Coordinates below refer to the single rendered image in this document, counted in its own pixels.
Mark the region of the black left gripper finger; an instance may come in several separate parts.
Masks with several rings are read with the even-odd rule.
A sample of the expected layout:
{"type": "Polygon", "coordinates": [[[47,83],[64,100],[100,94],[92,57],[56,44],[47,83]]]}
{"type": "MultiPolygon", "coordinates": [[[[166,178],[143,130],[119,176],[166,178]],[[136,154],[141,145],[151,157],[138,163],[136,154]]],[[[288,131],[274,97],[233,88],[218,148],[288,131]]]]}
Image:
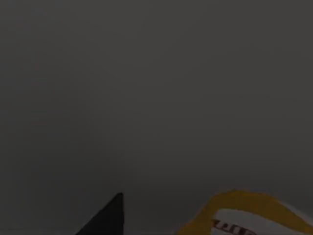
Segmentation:
{"type": "Polygon", "coordinates": [[[124,235],[124,194],[117,193],[74,235],[124,235]]]}

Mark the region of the yellow and white bottle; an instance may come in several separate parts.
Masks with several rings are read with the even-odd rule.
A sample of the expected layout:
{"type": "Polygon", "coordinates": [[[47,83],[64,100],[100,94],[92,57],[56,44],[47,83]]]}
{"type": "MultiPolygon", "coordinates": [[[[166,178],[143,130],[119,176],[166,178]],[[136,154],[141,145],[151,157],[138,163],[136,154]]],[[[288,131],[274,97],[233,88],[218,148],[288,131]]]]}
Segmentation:
{"type": "Polygon", "coordinates": [[[265,193],[214,195],[175,235],[313,235],[313,217],[265,193]]]}

